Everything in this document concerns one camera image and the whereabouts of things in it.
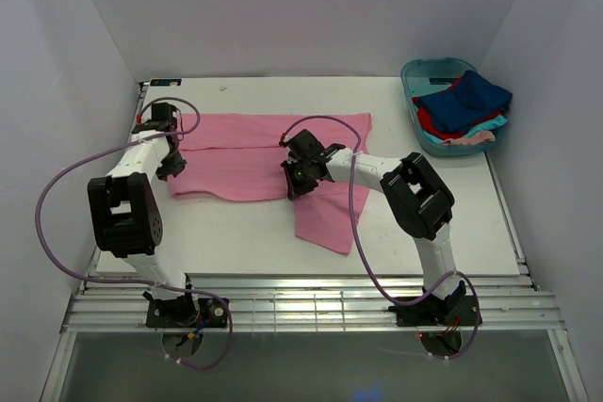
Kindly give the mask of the pink t shirt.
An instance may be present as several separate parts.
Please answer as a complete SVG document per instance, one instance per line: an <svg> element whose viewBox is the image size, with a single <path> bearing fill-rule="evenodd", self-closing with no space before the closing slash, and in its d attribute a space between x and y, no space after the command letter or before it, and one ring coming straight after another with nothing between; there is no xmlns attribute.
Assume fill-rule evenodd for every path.
<svg viewBox="0 0 603 402"><path fill-rule="evenodd" d="M172 197L211 194L226 201L283 200L287 186L281 167L286 151L279 139L285 130L299 132L297 115L186 114L194 131L179 146L185 169L168 180ZM293 202L295 235L347 255L353 236L350 223L362 214L368 189L353 189L349 208L347 183L322 182Z"/></svg>

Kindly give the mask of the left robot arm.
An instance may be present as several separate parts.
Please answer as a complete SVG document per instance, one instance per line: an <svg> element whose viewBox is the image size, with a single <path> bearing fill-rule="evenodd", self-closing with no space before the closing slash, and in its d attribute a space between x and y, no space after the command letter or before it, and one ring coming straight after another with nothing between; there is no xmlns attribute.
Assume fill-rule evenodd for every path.
<svg viewBox="0 0 603 402"><path fill-rule="evenodd" d="M127 149L105 176L87 186L98 249L133 267L149 283L147 298L172 302L182 296L187 277L160 253L163 221L152 181L177 177L187 161L179 150L182 114L174 98L160 98L147 107L150 117L135 125Z"/></svg>

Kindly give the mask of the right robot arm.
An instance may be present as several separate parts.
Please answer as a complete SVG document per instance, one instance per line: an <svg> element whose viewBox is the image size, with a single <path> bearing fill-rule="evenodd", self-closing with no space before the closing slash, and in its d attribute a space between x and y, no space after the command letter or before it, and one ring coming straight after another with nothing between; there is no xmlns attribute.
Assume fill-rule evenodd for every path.
<svg viewBox="0 0 603 402"><path fill-rule="evenodd" d="M325 147L306 129L293 137L282 136L279 145L288 149L281 167L291 200L321 182L346 182L349 204L358 185L385 196L397 224L415 242L423 274L423 294L416 299L391 298L392 310L411 326L454 321L466 294L450 242L455 200L426 157L420 153L377 157L338 143Z"/></svg>

